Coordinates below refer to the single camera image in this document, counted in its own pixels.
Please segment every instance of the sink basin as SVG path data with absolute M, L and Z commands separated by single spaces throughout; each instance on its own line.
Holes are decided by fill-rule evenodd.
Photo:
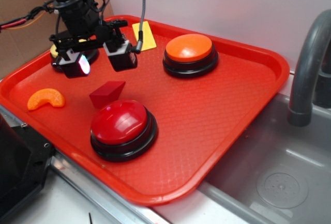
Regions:
M 205 182 L 219 190 L 214 198 L 230 196 L 255 223 L 330 223 L 330 110 L 314 106 L 311 124 L 294 127 L 288 102 L 276 95 Z

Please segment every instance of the tray rim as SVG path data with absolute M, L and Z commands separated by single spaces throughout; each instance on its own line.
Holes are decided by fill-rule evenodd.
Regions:
M 114 20 L 114 19 L 125 19 L 128 20 L 129 26 L 131 26 L 134 23 L 139 22 L 139 18 L 133 17 L 133 16 L 127 16 L 127 15 L 122 15 L 122 16 L 113 16 L 110 18 L 107 18 L 107 20 Z M 168 31 L 167 37 L 169 38 L 174 38 L 179 35 L 187 34 L 187 33 L 199 33 L 199 32 L 194 32 L 190 31 L 187 29 L 179 28 L 179 27 L 174 27 L 170 26 L 167 24 L 162 24 L 159 22 L 147 20 L 149 22 L 149 25 L 153 31 L 154 35 L 161 35 L 161 33 L 164 30 Z M 206 35 L 209 37 L 211 40 L 217 42 L 215 44 L 216 50 L 218 50 L 219 53 L 225 53 L 229 54 L 231 53 L 232 48 L 236 48 L 241 50 L 241 52 L 245 52 L 248 55 L 249 54 L 260 54 L 260 58 L 258 58 L 259 61 L 257 61 L 256 56 L 254 56 L 254 59 L 247 59 L 243 58 L 240 56 L 237 56 L 236 54 L 229 54 L 233 55 L 239 58 L 243 58 L 245 60 L 257 62 L 260 64 L 263 64 L 270 68 L 274 74 L 275 74 L 275 84 L 273 87 L 271 87 L 264 95 L 262 95 L 259 100 L 256 102 L 253 108 L 249 110 L 249 113 L 244 116 L 240 122 L 237 123 L 237 126 L 242 128 L 243 126 L 247 127 L 253 120 L 254 118 L 262 111 L 262 109 L 267 105 L 267 103 L 274 97 L 274 95 L 279 91 L 281 86 L 285 83 L 287 80 L 289 74 L 290 74 L 290 68 L 287 63 L 287 61 L 279 54 L 263 49 L 263 48 L 258 48 L 254 47 L 248 44 L 243 44 L 240 42 L 236 41 L 231 41 L 211 35 Z M 85 170 L 90 172 L 93 176 L 96 178 L 103 178 L 101 180 L 103 183 L 105 183 L 108 187 L 112 188 L 110 185 L 115 186 L 113 190 L 115 190 L 117 193 L 120 195 L 124 195 L 125 199 L 128 201 L 131 201 L 133 203 L 139 204 L 139 205 L 146 205 L 146 206 L 153 206 L 153 205 L 160 205 L 160 204 L 165 204 L 168 202 L 171 202 L 179 197 L 185 196 L 186 194 L 189 194 L 191 191 L 195 190 L 196 187 L 199 185 L 199 183 L 203 180 L 204 176 L 207 173 L 203 173 L 204 175 L 201 176 L 201 171 L 210 171 L 210 169 L 216 164 L 216 162 L 223 156 L 223 154 L 227 151 L 227 149 L 230 148 L 231 144 L 235 142 L 235 140 L 239 137 L 241 133 L 233 133 L 231 132 L 225 139 L 224 141 L 227 142 L 226 146 L 227 149 L 224 151 L 223 149 L 219 151 L 219 147 L 214 150 L 213 154 L 208 157 L 208 160 L 202 164 L 202 166 L 194 173 L 194 175 L 185 183 L 183 186 L 181 186 L 178 189 L 173 190 L 172 192 L 168 192 L 163 195 L 144 195 L 136 191 L 135 189 L 129 187 L 128 185 L 123 185 L 121 184 L 121 180 L 118 180 L 120 178 L 117 178 L 115 175 L 110 175 L 109 172 L 103 170 L 100 166 L 97 166 L 95 163 L 93 163 L 91 160 L 91 163 L 87 166 L 85 163 L 80 161 L 79 159 L 75 159 L 68 155 L 67 153 L 63 152 L 63 150 L 74 150 L 75 153 L 78 156 L 84 156 L 81 151 L 76 149 L 74 146 L 69 144 L 65 139 L 62 137 L 59 137 L 56 133 L 53 131 L 47 129 L 43 125 L 41 125 L 38 121 L 34 120 L 34 118 L 29 115 L 28 111 L 22 111 L 21 108 L 18 106 L 15 106 L 12 104 L 9 99 L 9 92 L 10 89 L 13 88 L 18 82 L 22 81 L 24 78 L 29 77 L 32 75 L 34 72 L 36 72 L 39 68 L 49 64 L 49 61 L 46 62 L 46 59 L 43 59 L 47 54 L 49 53 L 49 50 L 45 51 L 44 53 L 40 54 L 37 56 L 35 59 L 31 60 L 30 62 L 26 63 L 22 67 L 16 69 L 9 75 L 7 75 L 1 82 L 0 82 L 0 104 L 2 104 L 5 108 L 7 108 L 10 112 L 12 112 L 15 116 L 20 118 L 22 121 L 28 123 L 29 125 L 33 127 L 38 126 L 38 131 L 45 136 L 47 139 L 52 141 L 55 137 L 57 139 L 61 139 L 62 142 L 64 143 L 63 146 L 60 149 L 61 153 L 64 153 L 65 156 L 68 156 L 70 159 L 72 159 L 74 162 L 76 162 L 78 165 L 83 167 Z M 130 190 L 130 194 L 123 194 L 123 192 L 127 192 Z

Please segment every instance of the yellow sticky note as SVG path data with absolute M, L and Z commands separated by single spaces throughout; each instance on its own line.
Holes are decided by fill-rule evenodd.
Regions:
M 138 41 L 139 25 L 140 25 L 139 23 L 132 25 L 134 36 L 137 41 Z M 155 39 L 153 37 L 152 30 L 151 27 L 149 26 L 148 21 L 143 22 L 143 33 L 144 33 L 144 40 L 143 40 L 144 42 L 141 50 L 145 51 L 148 49 L 155 48 L 156 47 Z

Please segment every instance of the red tray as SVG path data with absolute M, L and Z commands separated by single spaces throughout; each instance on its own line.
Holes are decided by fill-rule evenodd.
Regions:
M 128 20 L 129 27 L 122 30 L 135 43 L 131 25 L 139 18 L 111 19 L 117 18 Z M 170 202 L 198 186 L 277 93 L 288 78 L 289 66 L 274 52 L 209 36 L 219 52 L 217 68 L 195 79 L 174 78 L 163 71 L 166 44 L 193 32 L 149 24 L 157 48 L 138 56 L 137 69 L 115 72 L 100 50 L 88 77 L 67 79 L 53 70 L 46 52 L 0 83 L 0 103 L 121 196 L 151 206 Z M 90 124 L 98 109 L 89 94 L 107 81 L 126 81 L 120 99 L 139 101 L 157 120 L 155 144 L 132 161 L 104 161 L 90 145 Z M 59 90 L 66 105 L 28 111 L 29 97 L 48 87 Z

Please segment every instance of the sink drain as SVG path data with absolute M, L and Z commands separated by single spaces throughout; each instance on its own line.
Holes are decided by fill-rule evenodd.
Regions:
M 263 201 L 278 208 L 297 207 L 308 195 L 308 184 L 300 175 L 287 168 L 272 168 L 263 172 L 257 181 Z

